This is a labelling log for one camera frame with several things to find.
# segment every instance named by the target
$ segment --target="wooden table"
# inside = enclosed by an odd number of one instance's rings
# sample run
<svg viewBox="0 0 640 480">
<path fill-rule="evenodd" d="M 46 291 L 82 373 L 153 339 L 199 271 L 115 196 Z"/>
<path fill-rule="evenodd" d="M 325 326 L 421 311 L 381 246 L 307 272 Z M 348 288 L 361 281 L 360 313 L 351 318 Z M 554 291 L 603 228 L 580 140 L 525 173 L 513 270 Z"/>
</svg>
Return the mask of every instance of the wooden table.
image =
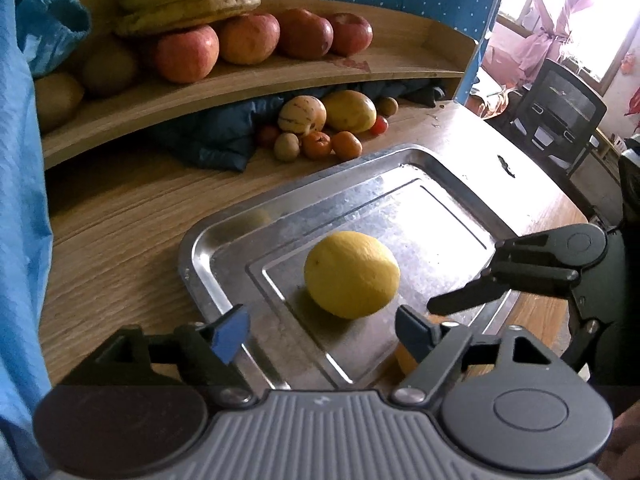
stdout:
<svg viewBox="0 0 640 480">
<path fill-rule="evenodd" d="M 459 104 L 403 105 L 388 132 L 364 147 L 403 142 L 437 153 L 518 234 L 585 220 L 526 155 Z M 123 324 L 164 333 L 199 320 L 177 273 L 184 233 L 215 211 L 335 163 L 281 164 L 260 150 L 243 174 L 196 170 L 130 134 L 48 170 L 55 239 L 40 340 L 51 380 Z M 508 323 L 549 345 L 565 313 L 565 301 L 522 295 Z"/>
</svg>

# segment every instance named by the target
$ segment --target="window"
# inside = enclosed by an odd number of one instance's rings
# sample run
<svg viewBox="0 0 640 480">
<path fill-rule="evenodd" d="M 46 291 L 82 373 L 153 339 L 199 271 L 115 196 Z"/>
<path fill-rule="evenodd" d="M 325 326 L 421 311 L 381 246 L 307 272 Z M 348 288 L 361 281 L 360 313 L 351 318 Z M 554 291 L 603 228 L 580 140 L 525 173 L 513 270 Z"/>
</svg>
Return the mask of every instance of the window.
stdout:
<svg viewBox="0 0 640 480">
<path fill-rule="evenodd" d="M 544 1 L 556 22 L 564 0 Z M 571 40 L 562 54 L 565 65 L 603 93 L 638 28 L 640 0 L 592 2 L 591 7 L 571 15 Z M 502 0 L 499 11 L 500 22 L 505 24 L 507 19 L 514 25 L 513 30 L 521 34 L 540 27 L 540 17 L 532 0 Z"/>
</svg>

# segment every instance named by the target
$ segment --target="chair backrest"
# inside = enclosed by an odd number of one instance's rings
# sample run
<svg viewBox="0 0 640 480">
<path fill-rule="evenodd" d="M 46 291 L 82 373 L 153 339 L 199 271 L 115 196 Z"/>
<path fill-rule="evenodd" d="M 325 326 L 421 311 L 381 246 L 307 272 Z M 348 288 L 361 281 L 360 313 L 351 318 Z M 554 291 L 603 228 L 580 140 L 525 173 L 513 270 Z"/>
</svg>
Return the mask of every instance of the chair backrest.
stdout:
<svg viewBox="0 0 640 480">
<path fill-rule="evenodd" d="M 516 110 L 514 124 L 532 150 L 569 169 L 586 155 L 607 107 L 577 75 L 545 59 L 531 90 Z"/>
</svg>

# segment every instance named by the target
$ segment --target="orange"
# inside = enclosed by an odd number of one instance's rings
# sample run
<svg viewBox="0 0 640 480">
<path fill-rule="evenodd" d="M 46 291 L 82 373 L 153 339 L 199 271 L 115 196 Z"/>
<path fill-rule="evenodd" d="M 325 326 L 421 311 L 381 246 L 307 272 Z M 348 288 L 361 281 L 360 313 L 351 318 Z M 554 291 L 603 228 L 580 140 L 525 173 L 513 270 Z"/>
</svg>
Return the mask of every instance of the orange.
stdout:
<svg viewBox="0 0 640 480">
<path fill-rule="evenodd" d="M 302 153 L 311 160 L 320 160 L 331 154 L 331 139 L 322 132 L 309 132 L 301 137 Z"/>
<path fill-rule="evenodd" d="M 338 158 L 345 162 L 362 155 L 362 144 L 351 132 L 340 132 L 331 138 L 331 144 Z"/>
</svg>

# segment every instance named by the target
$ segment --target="screw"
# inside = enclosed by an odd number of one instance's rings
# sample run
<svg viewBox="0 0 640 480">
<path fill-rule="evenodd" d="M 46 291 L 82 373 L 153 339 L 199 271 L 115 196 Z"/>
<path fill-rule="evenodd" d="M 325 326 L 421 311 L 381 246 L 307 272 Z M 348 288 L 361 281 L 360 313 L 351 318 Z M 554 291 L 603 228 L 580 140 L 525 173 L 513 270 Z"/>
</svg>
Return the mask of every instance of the screw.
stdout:
<svg viewBox="0 0 640 480">
<path fill-rule="evenodd" d="M 600 329 L 600 324 L 595 320 L 591 319 L 587 322 L 587 334 L 593 335 Z"/>
<path fill-rule="evenodd" d="M 391 400 L 401 406 L 417 406 L 423 403 L 427 394 L 419 388 L 398 388 L 391 393 Z"/>
<path fill-rule="evenodd" d="M 229 387 L 218 393 L 218 402 L 226 408 L 247 408 L 254 400 L 254 394 L 244 388 Z"/>
</svg>

